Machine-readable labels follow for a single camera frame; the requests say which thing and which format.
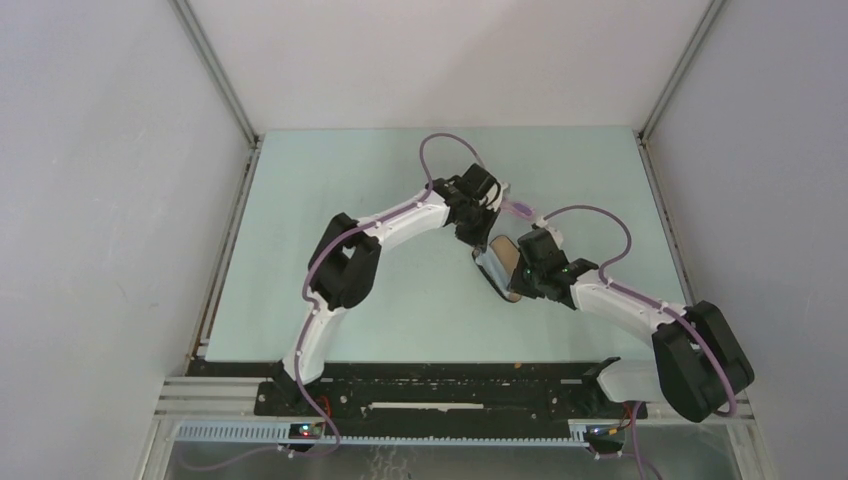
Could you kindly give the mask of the light blue cleaning cloth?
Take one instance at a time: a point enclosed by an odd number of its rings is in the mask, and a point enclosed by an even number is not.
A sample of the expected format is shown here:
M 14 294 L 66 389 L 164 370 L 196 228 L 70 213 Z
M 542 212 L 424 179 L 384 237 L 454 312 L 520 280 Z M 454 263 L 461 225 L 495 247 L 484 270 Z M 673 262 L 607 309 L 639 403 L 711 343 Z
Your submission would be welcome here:
M 494 288 L 503 295 L 508 295 L 509 282 L 512 274 L 507 272 L 498 256 L 493 250 L 489 249 L 481 253 L 475 260 L 475 263 L 482 269 L 484 276 L 491 281 Z

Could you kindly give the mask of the black glasses case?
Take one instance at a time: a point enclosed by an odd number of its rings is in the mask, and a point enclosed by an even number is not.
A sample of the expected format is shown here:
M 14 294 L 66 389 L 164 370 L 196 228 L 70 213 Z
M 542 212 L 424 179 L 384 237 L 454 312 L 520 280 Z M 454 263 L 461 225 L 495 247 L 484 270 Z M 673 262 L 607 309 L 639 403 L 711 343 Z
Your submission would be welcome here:
M 489 285 L 503 300 L 517 303 L 522 299 L 519 293 L 513 292 L 509 287 L 520 259 L 519 250 L 509 237 L 499 235 L 485 249 L 475 248 L 472 251 L 472 259 Z

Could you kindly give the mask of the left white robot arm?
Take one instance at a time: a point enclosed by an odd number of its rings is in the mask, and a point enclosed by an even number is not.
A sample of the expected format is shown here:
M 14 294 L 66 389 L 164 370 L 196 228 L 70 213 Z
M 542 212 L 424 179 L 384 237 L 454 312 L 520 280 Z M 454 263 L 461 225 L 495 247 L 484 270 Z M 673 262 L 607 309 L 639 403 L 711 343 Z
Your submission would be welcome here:
M 454 228 L 457 240 L 486 250 L 509 184 L 473 164 L 450 178 L 430 177 L 412 198 L 378 214 L 333 217 L 308 263 L 302 299 L 309 305 L 297 340 L 281 360 L 289 380 L 277 402 L 292 416 L 316 403 L 311 383 L 323 371 L 341 320 L 372 291 L 381 256 L 431 230 Z

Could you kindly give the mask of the pink sunglasses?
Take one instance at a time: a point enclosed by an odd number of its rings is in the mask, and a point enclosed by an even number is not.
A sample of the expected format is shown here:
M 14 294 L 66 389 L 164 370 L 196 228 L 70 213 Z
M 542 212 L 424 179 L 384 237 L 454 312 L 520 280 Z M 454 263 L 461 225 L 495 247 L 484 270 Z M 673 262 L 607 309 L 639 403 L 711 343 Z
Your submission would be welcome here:
M 535 222 L 537 218 L 536 211 L 533 207 L 522 201 L 511 199 L 508 194 L 503 196 L 501 210 L 530 223 Z

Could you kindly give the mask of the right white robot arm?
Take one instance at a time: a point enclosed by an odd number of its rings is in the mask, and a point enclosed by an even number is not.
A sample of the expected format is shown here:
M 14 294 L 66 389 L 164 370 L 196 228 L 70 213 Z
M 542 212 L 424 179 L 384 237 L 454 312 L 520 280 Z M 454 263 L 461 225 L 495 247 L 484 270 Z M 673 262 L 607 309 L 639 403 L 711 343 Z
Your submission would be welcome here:
M 665 401 L 700 423 L 730 415 L 737 394 L 755 380 L 754 369 L 722 310 L 708 301 L 681 305 L 653 300 L 601 275 L 599 265 L 569 259 L 556 235 L 534 228 L 511 245 L 503 268 L 506 289 L 609 321 L 651 348 L 647 362 L 614 360 L 581 392 L 585 411 L 606 418 L 623 401 Z

